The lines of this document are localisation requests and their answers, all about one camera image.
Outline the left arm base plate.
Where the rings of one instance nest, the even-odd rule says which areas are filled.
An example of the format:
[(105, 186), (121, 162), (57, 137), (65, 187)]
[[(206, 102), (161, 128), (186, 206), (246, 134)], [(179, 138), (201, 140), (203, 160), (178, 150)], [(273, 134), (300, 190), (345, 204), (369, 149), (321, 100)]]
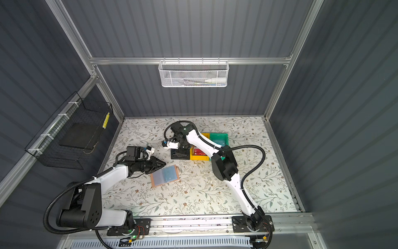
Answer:
[(151, 221), (150, 218), (135, 218), (131, 225), (111, 227), (107, 231), (107, 236), (146, 236), (149, 234)]

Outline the white marker in basket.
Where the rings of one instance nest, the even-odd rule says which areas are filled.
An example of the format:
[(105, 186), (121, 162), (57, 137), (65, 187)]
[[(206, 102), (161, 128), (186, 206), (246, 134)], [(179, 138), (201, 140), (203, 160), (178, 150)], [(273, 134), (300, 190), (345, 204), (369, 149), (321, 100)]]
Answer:
[(211, 85), (225, 85), (227, 83), (227, 78), (226, 77), (216, 77), (216, 78), (209, 78), (205, 80), (206, 84), (211, 84)]

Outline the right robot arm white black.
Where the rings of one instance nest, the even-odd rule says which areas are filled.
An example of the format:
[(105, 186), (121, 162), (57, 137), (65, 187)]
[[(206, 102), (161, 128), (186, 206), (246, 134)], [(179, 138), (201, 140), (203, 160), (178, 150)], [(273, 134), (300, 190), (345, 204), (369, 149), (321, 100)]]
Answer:
[[(258, 145), (221, 146), (203, 136), (198, 131), (196, 125), (187, 120), (174, 122), (165, 129), (162, 146), (175, 150), (187, 150), (191, 146), (199, 148), (210, 158), (215, 177), (220, 181), (226, 182), (240, 204), (243, 214), (249, 218), (264, 214), (260, 206), (244, 188), (245, 179), (262, 166), (265, 161), (266, 153), (262, 147)], [(233, 152), (244, 148), (256, 149), (261, 152), (262, 157), (253, 169), (247, 172), (244, 177), (240, 177), (238, 164)]]

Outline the yellow plastic bin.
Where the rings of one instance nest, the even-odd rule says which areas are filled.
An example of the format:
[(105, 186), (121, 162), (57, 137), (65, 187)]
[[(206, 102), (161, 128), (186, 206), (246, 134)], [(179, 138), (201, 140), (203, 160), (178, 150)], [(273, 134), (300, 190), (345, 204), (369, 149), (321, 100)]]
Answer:
[(190, 148), (190, 160), (209, 161), (210, 158), (202, 150), (192, 145)]

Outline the green plastic bin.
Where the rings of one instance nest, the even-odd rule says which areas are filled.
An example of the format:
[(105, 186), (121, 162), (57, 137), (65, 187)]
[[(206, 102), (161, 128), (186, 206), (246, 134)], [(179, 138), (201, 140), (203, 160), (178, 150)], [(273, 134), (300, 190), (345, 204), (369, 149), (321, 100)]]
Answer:
[(229, 145), (229, 136), (226, 133), (210, 133), (210, 140), (221, 147)]

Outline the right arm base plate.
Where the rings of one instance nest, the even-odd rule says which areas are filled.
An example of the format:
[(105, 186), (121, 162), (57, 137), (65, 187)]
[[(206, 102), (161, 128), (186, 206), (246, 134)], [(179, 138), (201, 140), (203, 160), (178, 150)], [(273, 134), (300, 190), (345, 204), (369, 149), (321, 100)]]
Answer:
[(275, 231), (274, 223), (269, 215), (265, 215), (263, 217), (233, 216), (232, 226), (235, 233), (269, 233), (270, 231)]

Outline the black plastic bin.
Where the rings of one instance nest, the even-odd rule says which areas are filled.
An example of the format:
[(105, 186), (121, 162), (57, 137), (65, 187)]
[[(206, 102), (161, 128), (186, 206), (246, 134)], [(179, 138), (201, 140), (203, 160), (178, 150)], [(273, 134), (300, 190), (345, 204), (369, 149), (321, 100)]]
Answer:
[(171, 159), (175, 160), (190, 160), (189, 150), (171, 149)]

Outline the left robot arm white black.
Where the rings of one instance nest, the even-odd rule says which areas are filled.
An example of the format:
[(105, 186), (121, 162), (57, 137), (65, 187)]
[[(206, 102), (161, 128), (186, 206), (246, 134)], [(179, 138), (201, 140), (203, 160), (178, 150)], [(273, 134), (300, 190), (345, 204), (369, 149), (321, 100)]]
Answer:
[(70, 183), (52, 205), (64, 199), (56, 224), (68, 228), (68, 232), (80, 232), (106, 227), (122, 227), (134, 230), (136, 223), (131, 211), (106, 209), (102, 195), (119, 181), (131, 178), (136, 172), (151, 174), (166, 166), (166, 163), (146, 152), (144, 155), (116, 157), (115, 164), (97, 176), (82, 182)]

